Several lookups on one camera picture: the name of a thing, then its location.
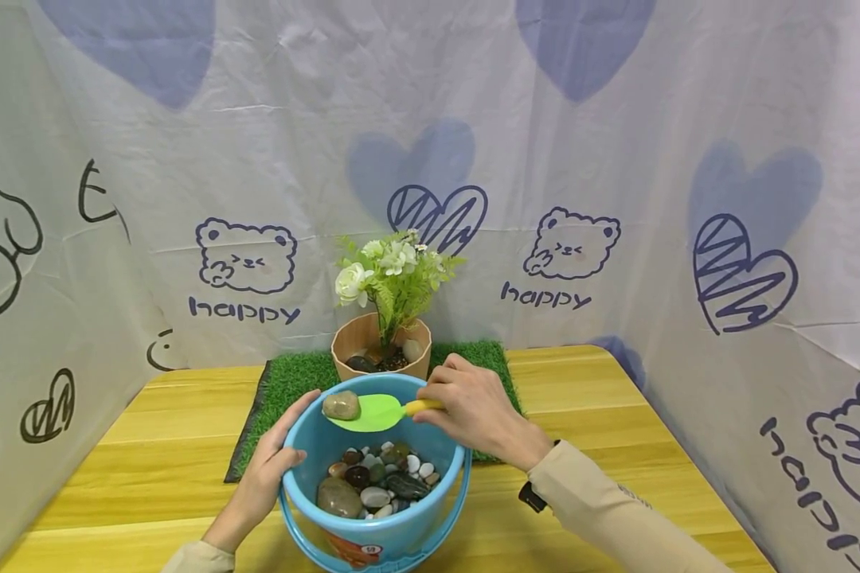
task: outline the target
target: right hand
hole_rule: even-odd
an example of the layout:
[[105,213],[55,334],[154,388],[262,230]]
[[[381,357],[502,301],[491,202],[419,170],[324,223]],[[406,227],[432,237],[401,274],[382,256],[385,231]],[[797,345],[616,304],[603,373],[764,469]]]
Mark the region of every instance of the right hand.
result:
[[491,454],[528,472],[551,451],[545,432],[515,411],[495,372],[450,354],[432,370],[419,400],[439,400],[446,410],[424,410],[416,423],[431,423],[463,446]]

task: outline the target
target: hand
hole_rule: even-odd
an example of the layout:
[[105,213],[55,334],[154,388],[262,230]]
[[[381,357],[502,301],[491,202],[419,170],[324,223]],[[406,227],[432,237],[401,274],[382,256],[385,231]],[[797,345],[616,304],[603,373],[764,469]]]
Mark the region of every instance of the hand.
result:
[[306,458],[302,450],[283,447],[283,441],[320,393],[314,390],[304,394],[287,408],[271,429],[261,435],[235,493],[213,520],[202,537],[203,541],[226,553],[236,553],[244,538],[274,510],[280,479],[287,470]]
[[545,432],[515,411],[495,372],[450,354],[432,370],[428,385],[417,392],[421,400],[439,400],[446,411],[424,410],[416,423],[431,423],[463,446],[528,472],[551,451]]

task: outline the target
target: green turf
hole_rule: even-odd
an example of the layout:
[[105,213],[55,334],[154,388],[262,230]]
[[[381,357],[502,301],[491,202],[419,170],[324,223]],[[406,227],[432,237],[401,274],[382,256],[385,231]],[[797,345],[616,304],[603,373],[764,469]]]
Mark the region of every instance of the green turf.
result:
[[[434,344],[430,353],[430,369],[442,364],[450,352],[458,353],[472,364],[490,368],[500,375],[503,387],[516,411],[522,412],[519,397],[510,378],[510,370],[506,366],[506,356],[503,347],[498,342],[484,340],[481,342],[465,342],[455,344]],[[248,420],[233,457],[229,463],[225,482],[239,481],[245,471],[245,465],[255,451],[255,445],[260,436],[281,414],[300,396],[315,388],[327,390],[338,384],[338,372],[334,369],[330,352],[306,352],[284,354],[269,361],[261,373],[259,387]],[[479,462],[498,462],[496,458],[474,453],[474,460]]]

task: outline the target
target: white fabric backdrop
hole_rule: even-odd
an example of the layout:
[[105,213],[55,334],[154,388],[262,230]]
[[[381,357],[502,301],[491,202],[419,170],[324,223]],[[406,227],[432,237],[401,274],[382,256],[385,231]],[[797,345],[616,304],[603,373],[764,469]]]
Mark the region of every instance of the white fabric backdrop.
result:
[[0,550],[153,363],[326,348],[334,238],[416,225],[437,337],[607,346],[781,571],[860,571],[860,0],[13,4]]

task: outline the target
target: left hand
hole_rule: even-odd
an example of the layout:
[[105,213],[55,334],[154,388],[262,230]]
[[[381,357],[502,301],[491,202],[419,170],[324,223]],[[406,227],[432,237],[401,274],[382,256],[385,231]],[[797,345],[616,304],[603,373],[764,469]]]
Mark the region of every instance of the left hand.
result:
[[244,538],[274,510],[280,479],[303,463],[306,453],[283,447],[287,433],[306,408],[319,397],[314,390],[296,400],[267,430],[255,447],[232,498],[207,530],[203,541],[226,553],[236,553]]

